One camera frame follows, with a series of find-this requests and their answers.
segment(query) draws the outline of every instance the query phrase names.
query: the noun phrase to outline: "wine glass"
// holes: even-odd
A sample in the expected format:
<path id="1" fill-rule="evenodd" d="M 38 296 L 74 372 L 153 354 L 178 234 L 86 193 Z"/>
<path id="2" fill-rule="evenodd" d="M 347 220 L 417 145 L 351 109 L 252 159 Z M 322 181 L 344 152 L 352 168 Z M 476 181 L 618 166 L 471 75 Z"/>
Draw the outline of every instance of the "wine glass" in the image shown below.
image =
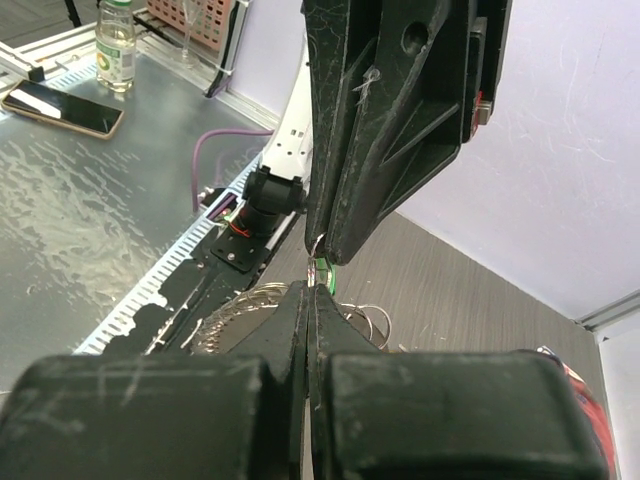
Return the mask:
<path id="1" fill-rule="evenodd" d="M 191 31 L 196 24 L 198 17 L 204 10 L 206 0 L 182 0 L 182 8 L 184 11 L 184 43 L 179 49 L 176 56 L 177 60 L 187 68 L 195 68 L 200 65 L 198 56 L 189 51 L 191 42 Z"/>

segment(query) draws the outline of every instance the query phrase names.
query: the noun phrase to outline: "wooden floor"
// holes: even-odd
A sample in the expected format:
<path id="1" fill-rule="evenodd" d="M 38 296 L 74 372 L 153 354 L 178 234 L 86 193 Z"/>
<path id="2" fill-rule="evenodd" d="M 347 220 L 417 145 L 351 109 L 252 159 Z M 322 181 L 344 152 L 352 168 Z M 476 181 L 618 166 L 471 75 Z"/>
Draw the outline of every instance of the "wooden floor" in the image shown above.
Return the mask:
<path id="1" fill-rule="evenodd" d="M 76 0 L 83 21 L 95 0 Z M 134 7 L 144 6 L 135 0 Z M 71 28 L 64 0 L 1 0 L 0 41 L 20 46 Z M 305 277 L 299 222 L 265 279 Z M 387 219 L 338 273 L 338 298 L 375 303 L 393 317 L 391 344 L 441 351 L 502 351 L 548 345 L 604 399 L 591 334 L 399 215 Z"/>

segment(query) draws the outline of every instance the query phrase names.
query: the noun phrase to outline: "orange perforated panel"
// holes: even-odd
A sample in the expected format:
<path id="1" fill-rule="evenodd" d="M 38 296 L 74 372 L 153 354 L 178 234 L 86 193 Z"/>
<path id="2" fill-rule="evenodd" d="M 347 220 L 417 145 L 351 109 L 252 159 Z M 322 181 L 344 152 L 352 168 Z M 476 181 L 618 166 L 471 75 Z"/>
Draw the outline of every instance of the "orange perforated panel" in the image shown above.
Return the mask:
<path id="1" fill-rule="evenodd" d="M 204 9 L 191 31 L 191 38 L 220 51 L 227 33 L 229 9 L 233 0 L 202 0 Z M 184 10 L 181 0 L 147 0 L 153 16 L 165 21 L 181 32 L 185 31 Z"/>

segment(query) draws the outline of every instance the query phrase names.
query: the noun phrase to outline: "clear liquid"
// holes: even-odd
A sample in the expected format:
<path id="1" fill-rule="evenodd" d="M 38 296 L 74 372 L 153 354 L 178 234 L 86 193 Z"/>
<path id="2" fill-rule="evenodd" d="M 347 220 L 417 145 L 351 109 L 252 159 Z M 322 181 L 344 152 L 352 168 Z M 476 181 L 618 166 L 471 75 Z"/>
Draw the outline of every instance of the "clear liquid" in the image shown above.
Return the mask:
<path id="1" fill-rule="evenodd" d="M 135 31 L 124 27 L 120 22 L 101 22 L 96 31 L 96 38 L 108 47 L 118 50 L 135 48 Z M 133 86 L 133 78 L 123 82 L 113 82 L 102 75 L 98 68 L 96 73 L 98 82 L 114 92 L 123 93 Z"/>

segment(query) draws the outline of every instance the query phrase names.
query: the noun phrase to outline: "screw hole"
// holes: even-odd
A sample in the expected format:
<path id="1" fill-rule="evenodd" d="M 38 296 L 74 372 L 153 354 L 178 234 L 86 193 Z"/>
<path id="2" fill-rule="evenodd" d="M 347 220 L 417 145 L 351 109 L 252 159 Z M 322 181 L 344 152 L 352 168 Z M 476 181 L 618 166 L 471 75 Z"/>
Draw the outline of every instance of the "screw hole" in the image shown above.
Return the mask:
<path id="1" fill-rule="evenodd" d="M 429 41 L 429 30 L 421 22 L 413 22 L 404 29 L 402 49 L 407 55 L 415 57 Z"/>

